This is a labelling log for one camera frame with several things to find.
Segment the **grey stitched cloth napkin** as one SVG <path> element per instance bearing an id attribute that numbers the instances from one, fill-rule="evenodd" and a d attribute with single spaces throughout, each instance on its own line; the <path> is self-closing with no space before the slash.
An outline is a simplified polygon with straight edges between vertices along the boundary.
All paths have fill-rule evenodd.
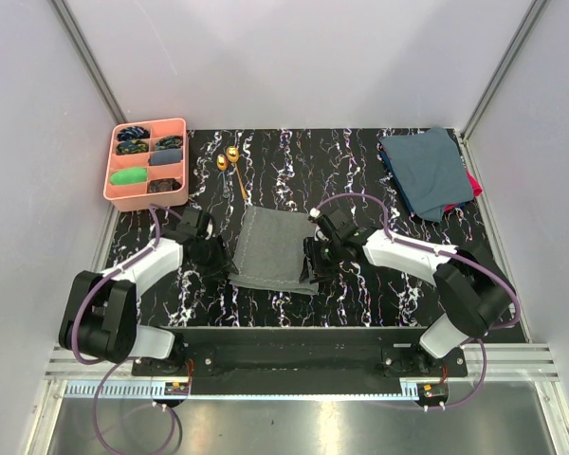
<path id="1" fill-rule="evenodd" d="M 248 207 L 229 281 L 247 289 L 316 295 L 319 286 L 301 278 L 303 241 L 314 232 L 303 213 Z"/>

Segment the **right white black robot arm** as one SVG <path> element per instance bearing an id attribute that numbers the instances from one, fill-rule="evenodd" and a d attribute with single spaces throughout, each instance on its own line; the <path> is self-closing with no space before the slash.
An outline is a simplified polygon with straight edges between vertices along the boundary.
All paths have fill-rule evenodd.
<path id="1" fill-rule="evenodd" d="M 497 325 L 516 292 L 480 246 L 445 246 L 418 241 L 382 228 L 360 227 L 339 209 L 312 209 L 315 233 L 303 240 L 301 283 L 327 281 L 344 262 L 389 268 L 434 286 L 444 314 L 432 323 L 412 351 L 414 369 L 437 373 L 446 355 L 470 339 L 481 339 Z"/>

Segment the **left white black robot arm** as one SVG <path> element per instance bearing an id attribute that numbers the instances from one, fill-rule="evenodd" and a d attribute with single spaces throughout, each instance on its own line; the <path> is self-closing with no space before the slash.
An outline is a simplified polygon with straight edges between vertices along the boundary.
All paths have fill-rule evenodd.
<path id="1" fill-rule="evenodd" d="M 155 238 L 144 248 L 101 272 L 84 270 L 73 280 L 58 341 L 84 365 L 141 357 L 152 358 L 164 374 L 179 373 L 185 350 L 173 332 L 138 324 L 138 301 L 184 264 L 211 281 L 223 281 L 237 271 L 208 212 L 185 208 L 174 214 L 173 228 L 162 229 L 158 208 L 150 206 Z"/>

